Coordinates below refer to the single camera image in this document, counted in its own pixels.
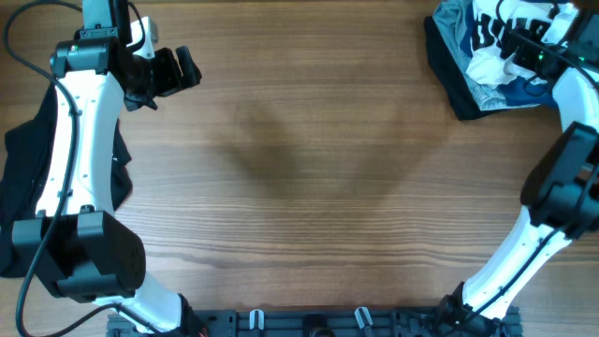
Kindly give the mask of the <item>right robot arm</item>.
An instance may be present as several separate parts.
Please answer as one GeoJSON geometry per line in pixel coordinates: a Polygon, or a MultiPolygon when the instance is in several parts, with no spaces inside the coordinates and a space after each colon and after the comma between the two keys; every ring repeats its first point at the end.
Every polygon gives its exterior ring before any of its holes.
{"type": "Polygon", "coordinates": [[[563,132],[522,187],[522,210],[487,264],[443,298],[439,336],[491,336],[510,303],[556,253],[598,228],[598,12],[580,9],[555,44],[503,28],[503,46],[535,57],[550,71],[563,132]]]}

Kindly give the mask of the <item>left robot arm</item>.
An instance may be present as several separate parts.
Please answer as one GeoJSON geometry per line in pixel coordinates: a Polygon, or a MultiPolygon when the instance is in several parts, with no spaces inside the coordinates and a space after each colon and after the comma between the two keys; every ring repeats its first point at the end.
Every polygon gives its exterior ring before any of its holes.
{"type": "Polygon", "coordinates": [[[33,279],[56,298],[112,310],[140,334],[205,336],[186,298],[146,270],[140,238],[114,215],[110,176],[122,110],[153,108],[200,83],[189,50],[156,50],[152,23],[129,1],[85,1],[76,38],[60,42],[47,79],[56,125],[36,215],[14,224],[11,242],[27,271],[16,304],[20,335],[33,279]]]}

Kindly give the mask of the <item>white t-shirt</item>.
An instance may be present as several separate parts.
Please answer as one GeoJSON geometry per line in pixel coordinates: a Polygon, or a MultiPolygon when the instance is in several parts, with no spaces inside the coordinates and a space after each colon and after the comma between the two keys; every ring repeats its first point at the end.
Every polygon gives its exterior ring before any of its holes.
{"type": "Polygon", "coordinates": [[[556,45],[578,12],[569,1],[474,0],[467,76],[492,88],[532,78],[534,62],[516,56],[526,43],[515,34],[556,45]]]}

